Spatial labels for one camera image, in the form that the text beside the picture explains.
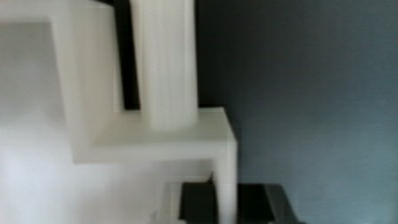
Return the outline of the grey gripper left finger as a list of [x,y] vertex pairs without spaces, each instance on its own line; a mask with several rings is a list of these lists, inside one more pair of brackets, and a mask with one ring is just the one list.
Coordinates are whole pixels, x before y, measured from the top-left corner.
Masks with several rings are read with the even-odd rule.
[[183,184],[180,219],[187,224],[217,224],[217,196],[214,184]]

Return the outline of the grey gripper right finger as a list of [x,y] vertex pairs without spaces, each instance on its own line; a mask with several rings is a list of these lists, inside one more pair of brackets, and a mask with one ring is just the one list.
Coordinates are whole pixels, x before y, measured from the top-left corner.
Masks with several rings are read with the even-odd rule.
[[239,185],[239,224],[297,224],[297,215],[279,184]]

